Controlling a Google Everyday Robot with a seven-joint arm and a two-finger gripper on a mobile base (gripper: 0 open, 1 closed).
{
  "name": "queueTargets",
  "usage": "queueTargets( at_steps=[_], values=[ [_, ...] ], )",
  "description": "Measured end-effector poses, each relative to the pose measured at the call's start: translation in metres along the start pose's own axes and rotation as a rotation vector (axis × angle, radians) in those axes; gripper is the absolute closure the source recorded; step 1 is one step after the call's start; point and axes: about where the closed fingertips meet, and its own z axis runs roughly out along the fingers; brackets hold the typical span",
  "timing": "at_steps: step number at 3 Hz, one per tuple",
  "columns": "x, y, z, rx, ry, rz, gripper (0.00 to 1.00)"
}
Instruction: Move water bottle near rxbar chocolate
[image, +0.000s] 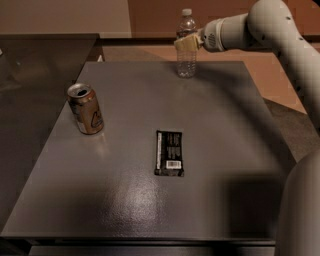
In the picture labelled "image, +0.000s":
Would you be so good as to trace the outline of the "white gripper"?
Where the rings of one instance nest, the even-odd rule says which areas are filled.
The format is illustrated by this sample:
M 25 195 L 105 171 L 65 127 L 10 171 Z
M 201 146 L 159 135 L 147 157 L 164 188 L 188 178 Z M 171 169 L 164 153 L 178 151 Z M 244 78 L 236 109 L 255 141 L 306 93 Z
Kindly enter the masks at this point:
M 217 19 L 207 23 L 197 33 L 174 41 L 174 46 L 178 51 L 198 51 L 203 47 L 208 52 L 222 52 L 221 28 L 223 20 Z

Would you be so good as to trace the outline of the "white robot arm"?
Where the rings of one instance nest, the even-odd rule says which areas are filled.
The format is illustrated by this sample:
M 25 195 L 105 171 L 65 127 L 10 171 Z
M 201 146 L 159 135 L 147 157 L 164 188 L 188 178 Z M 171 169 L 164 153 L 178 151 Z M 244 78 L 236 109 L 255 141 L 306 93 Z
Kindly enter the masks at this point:
M 315 129 L 320 129 L 320 53 L 299 33 L 283 0 L 258 0 L 174 42 L 178 50 L 273 52 Z M 320 150 L 302 158 L 285 181 L 274 256 L 320 256 Z

